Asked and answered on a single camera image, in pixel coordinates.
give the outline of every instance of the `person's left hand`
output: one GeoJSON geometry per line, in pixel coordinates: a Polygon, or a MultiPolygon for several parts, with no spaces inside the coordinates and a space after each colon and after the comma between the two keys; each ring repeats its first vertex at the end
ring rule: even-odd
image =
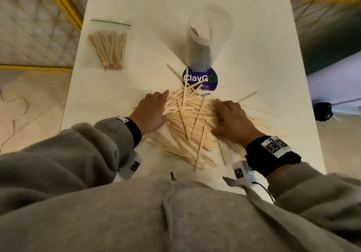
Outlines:
{"type": "Polygon", "coordinates": [[[168,95],[169,90],[163,94],[147,94],[128,117],[137,125],[142,135],[157,130],[165,123],[163,111],[168,95]]]}

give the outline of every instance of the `beige floor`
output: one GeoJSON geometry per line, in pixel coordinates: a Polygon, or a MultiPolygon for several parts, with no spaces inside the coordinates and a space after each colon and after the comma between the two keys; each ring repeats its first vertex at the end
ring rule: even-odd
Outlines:
{"type": "MultiPolygon", "coordinates": [[[[5,100],[24,97],[29,102],[29,110],[16,120],[16,134],[3,145],[2,153],[22,149],[59,132],[70,78],[67,73],[24,72],[2,87],[5,100]]],[[[0,101],[0,145],[11,135],[11,121],[23,111],[21,100],[0,101]]],[[[337,118],[317,122],[327,172],[361,179],[361,116],[337,118]]]]}

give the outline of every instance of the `translucent cup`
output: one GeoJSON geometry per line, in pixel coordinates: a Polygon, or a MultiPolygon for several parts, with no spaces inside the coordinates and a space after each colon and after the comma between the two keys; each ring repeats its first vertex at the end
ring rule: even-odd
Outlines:
{"type": "Polygon", "coordinates": [[[207,71],[233,29],[233,19],[217,5],[194,13],[187,25],[186,64],[193,71],[207,71]]]}

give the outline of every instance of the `heart-shaped outline on floor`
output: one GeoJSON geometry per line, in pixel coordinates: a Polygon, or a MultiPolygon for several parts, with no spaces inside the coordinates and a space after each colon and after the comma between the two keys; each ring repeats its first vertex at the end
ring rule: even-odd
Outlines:
{"type": "Polygon", "coordinates": [[[24,104],[25,104],[25,108],[24,108],[24,111],[23,111],[22,114],[20,114],[19,116],[17,116],[15,119],[12,119],[12,120],[11,120],[11,124],[12,124],[12,127],[13,127],[13,133],[10,135],[9,138],[7,138],[7,139],[5,140],[2,144],[0,144],[0,154],[1,154],[1,148],[2,148],[2,146],[15,135],[15,121],[16,121],[17,119],[19,119],[22,115],[24,115],[24,114],[28,111],[28,109],[29,109],[29,102],[28,102],[26,99],[24,99],[24,98],[22,98],[22,97],[17,97],[17,98],[5,100],[4,97],[3,97],[3,95],[2,95],[2,91],[1,91],[1,89],[0,89],[0,101],[5,102],[5,103],[8,103],[8,102],[12,102],[12,101],[15,101],[15,100],[23,100],[23,101],[24,101],[24,104]]]}

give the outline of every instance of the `black wristband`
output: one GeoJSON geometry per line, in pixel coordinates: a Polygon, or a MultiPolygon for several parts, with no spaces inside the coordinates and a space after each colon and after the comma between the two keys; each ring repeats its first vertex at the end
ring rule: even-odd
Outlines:
{"type": "Polygon", "coordinates": [[[132,119],[129,119],[128,117],[125,117],[128,121],[122,121],[120,118],[116,118],[119,121],[124,122],[124,124],[128,127],[130,133],[132,133],[133,140],[134,140],[134,148],[140,143],[140,140],[142,139],[142,133],[140,132],[138,126],[135,124],[135,122],[132,121],[132,119]]]}
{"type": "Polygon", "coordinates": [[[287,146],[287,144],[278,139],[277,141],[281,142],[282,146],[275,142],[276,148],[272,148],[274,149],[274,152],[272,153],[269,149],[267,149],[267,147],[262,145],[262,143],[270,138],[271,136],[263,136],[255,139],[246,146],[246,159],[249,167],[259,172],[264,177],[267,177],[282,165],[301,162],[300,155],[294,153],[293,151],[288,151],[280,157],[273,154],[278,150],[277,148],[281,149],[283,148],[282,146],[287,146]]]}

